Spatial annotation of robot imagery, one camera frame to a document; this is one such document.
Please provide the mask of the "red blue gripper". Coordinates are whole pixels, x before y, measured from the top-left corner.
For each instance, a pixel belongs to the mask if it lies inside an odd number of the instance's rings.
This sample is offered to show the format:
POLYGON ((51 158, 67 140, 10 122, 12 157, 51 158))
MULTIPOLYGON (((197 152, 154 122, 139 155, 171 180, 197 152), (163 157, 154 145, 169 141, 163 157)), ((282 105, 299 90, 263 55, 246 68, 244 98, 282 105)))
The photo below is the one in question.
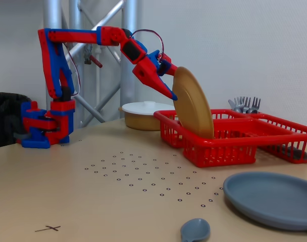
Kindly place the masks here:
POLYGON ((136 64, 132 72, 139 78, 142 84, 177 101, 178 97, 160 78, 165 74, 174 76, 177 69, 178 67, 172 64, 169 56, 156 50, 150 54, 146 54, 145 57, 136 64))

